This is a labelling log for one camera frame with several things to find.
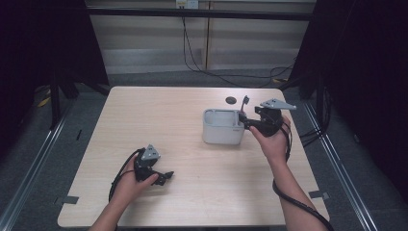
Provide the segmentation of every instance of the small white box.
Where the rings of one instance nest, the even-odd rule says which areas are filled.
[[[207,143],[240,144],[243,123],[238,110],[207,109],[203,114],[203,140]]]

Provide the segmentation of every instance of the wooden table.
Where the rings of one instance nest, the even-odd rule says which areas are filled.
[[[239,145],[207,144],[202,140],[206,109],[240,109],[244,96],[248,118],[259,119],[254,106],[271,98],[284,100],[280,90],[222,88],[115,87],[99,117],[88,149],[64,204],[62,227],[91,226],[108,203],[115,175],[132,152],[153,146],[162,158],[159,172],[175,171],[164,186],[152,186],[132,203],[119,226],[259,226],[285,224],[272,174],[262,150],[249,131]],[[233,96],[235,105],[226,103]],[[292,120],[289,111],[283,114]],[[318,191],[315,177],[292,123],[289,165],[305,192]],[[328,218],[321,198],[313,199]]]

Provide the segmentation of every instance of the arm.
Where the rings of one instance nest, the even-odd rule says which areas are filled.
[[[135,172],[133,171],[133,163],[135,158],[136,156],[131,159],[124,169],[122,178],[116,186],[115,193],[111,201],[90,228],[90,231],[115,230],[116,225],[127,206],[138,198],[147,187],[152,185],[157,180],[159,175],[153,174],[146,180],[138,182],[135,178]]]
[[[284,116],[284,122],[291,126],[291,122]],[[283,125],[282,128],[289,133],[290,129]],[[271,137],[264,137],[255,127],[249,128],[267,157],[272,170],[276,186],[279,190],[307,206],[316,210],[312,201],[297,184],[286,163],[287,141],[282,131],[278,131]],[[285,222],[288,230],[326,230],[326,227],[315,217],[299,209],[290,202],[280,198]]]

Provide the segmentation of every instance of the wall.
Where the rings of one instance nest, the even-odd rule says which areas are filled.
[[[175,0],[88,0],[88,6],[175,8]],[[199,1],[199,9],[311,13],[314,0]],[[203,69],[273,68],[293,63],[308,22],[92,15],[108,74]]]

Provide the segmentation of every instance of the black cable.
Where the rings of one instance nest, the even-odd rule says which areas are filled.
[[[321,126],[319,127],[319,129],[313,129],[309,132],[307,132],[306,134],[301,135],[300,137],[303,138],[307,138],[307,137],[311,137],[307,140],[303,140],[303,147],[306,147],[308,145],[310,145],[311,143],[313,143],[314,141],[316,141],[317,139],[321,138],[321,136],[323,136],[329,126],[329,122],[331,119],[331,107],[332,107],[332,98],[330,97],[327,89],[324,90],[324,110],[325,110],[325,116],[323,119],[323,123],[321,124]]]
[[[231,81],[229,81],[229,80],[227,80],[227,79],[225,79],[225,78],[223,78],[223,77],[243,77],[243,78],[253,78],[253,79],[268,79],[268,81],[267,81],[266,83],[264,83],[264,84],[262,84],[262,85],[260,85],[260,86],[258,86],[258,87],[252,87],[252,88],[260,89],[260,88],[263,88],[263,87],[265,87],[265,86],[268,86],[268,85],[271,83],[273,77],[279,76],[279,75],[285,73],[287,70],[292,69],[293,64],[291,64],[291,65],[289,65],[289,66],[277,66],[277,67],[273,68],[273,69],[270,71],[269,76],[236,75],[236,74],[223,74],[223,75],[218,75],[218,74],[211,73],[211,72],[209,72],[209,71],[202,70],[202,69],[197,65],[197,63],[196,63],[196,61],[195,61],[195,58],[194,58],[194,56],[193,56],[193,54],[192,54],[190,39],[189,39],[189,35],[188,35],[187,29],[186,29],[186,19],[185,19],[185,17],[182,17],[182,21],[183,21],[183,28],[184,28],[184,30],[183,30],[183,31],[184,31],[184,35],[183,35],[184,63],[185,63],[185,65],[186,65],[186,67],[187,67],[189,70],[193,71],[193,72],[202,73],[202,74],[205,74],[205,75],[208,75],[208,76],[217,77],[217,78],[219,78],[220,80],[222,80],[222,81],[224,81],[224,82],[226,82],[226,83],[228,83],[228,84],[231,84],[231,85],[233,85],[233,86],[240,87],[240,88],[250,88],[250,87],[246,87],[246,86],[243,86],[243,85],[239,85],[239,84],[233,83],[233,82],[231,82]],[[194,66],[195,66],[196,69],[191,68],[191,67],[189,66],[189,64],[187,63],[186,41],[187,41],[187,44],[188,44],[188,47],[189,47],[189,50],[190,50],[190,56],[191,56],[192,62],[193,62],[193,64],[194,64]],[[278,68],[284,68],[284,69],[283,69],[281,72],[279,72],[278,74],[272,75],[272,72],[273,72],[275,69],[278,69]]]
[[[286,132],[283,127],[280,127],[280,130],[281,130],[281,131],[283,132],[283,134],[285,135],[285,138],[286,138],[286,141],[287,141],[286,161],[288,162],[289,157],[290,157],[290,153],[291,153],[291,148],[292,148],[292,132],[291,132],[291,128],[289,127],[288,124],[286,124],[286,123],[284,122],[284,123],[282,123],[282,125],[287,126],[288,129],[289,129],[289,132]],[[279,197],[283,198],[284,200],[286,200],[286,201],[292,203],[294,206],[296,206],[296,207],[302,209],[303,211],[305,211],[305,212],[311,214],[312,216],[314,216],[315,218],[317,218],[321,223],[324,224],[324,226],[325,226],[329,231],[334,230],[333,227],[332,227],[332,225],[330,224],[330,222],[329,222],[326,218],[324,218],[318,211],[314,210],[313,208],[311,208],[311,207],[305,205],[304,203],[302,203],[302,202],[300,202],[300,201],[298,201],[298,200],[296,200],[296,199],[294,199],[294,198],[291,198],[290,196],[288,196],[288,195],[284,194],[282,191],[280,191],[279,188],[278,188],[277,185],[276,185],[275,180],[273,180],[272,187],[273,187],[273,190],[275,191],[275,193],[276,193]]]
[[[144,150],[145,150],[144,148],[141,148],[141,149],[136,150],[134,153],[132,153],[132,155],[130,155],[130,157],[126,160],[126,162],[125,162],[125,163],[123,164],[123,166],[120,168],[119,173],[116,175],[115,180],[112,182],[112,186],[111,186],[111,189],[110,189],[110,191],[109,191],[108,201],[111,201],[112,196],[114,196],[117,183],[119,183],[120,179],[122,178],[122,175],[128,172],[128,171],[125,171],[125,172],[122,172],[122,171],[125,169],[125,167],[126,167],[127,164],[130,162],[130,160],[132,159],[132,157],[134,157],[134,156],[135,156],[136,154],[138,154],[138,153],[144,152]]]
[[[298,200],[295,200],[295,199],[291,198],[290,196],[288,196],[288,195],[284,194],[283,192],[281,192],[281,191],[279,190],[279,188],[276,186],[275,180],[273,180],[272,186],[273,186],[273,190],[275,191],[275,193],[276,193],[277,195],[279,195],[281,198],[283,198],[284,200],[286,200],[286,201],[292,203],[292,204],[293,204],[294,206],[296,206],[297,208],[300,208],[300,209],[302,209],[303,211],[305,211],[305,212],[311,214],[312,216],[314,216],[315,218],[317,218],[321,223],[324,224],[324,226],[325,226],[329,231],[334,230],[334,229],[333,229],[333,226],[330,224],[330,222],[329,222],[326,218],[324,218],[324,216],[322,216],[318,211],[314,210],[313,208],[311,208],[311,207],[305,205],[304,203],[302,203],[302,202],[300,202],[300,201],[298,201]]]

